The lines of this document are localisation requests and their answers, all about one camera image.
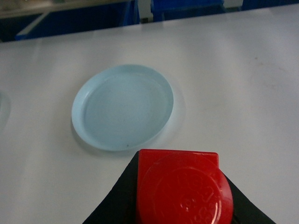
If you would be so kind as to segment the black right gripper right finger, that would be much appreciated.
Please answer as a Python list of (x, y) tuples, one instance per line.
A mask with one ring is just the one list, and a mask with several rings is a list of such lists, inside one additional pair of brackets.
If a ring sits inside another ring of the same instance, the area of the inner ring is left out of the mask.
[(233, 197), (232, 224), (275, 224), (225, 176)]

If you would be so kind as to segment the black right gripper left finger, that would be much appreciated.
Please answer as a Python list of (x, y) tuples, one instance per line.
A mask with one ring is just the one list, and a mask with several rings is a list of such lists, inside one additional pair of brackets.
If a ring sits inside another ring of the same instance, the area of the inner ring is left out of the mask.
[(135, 224), (139, 152), (136, 152), (85, 224)]

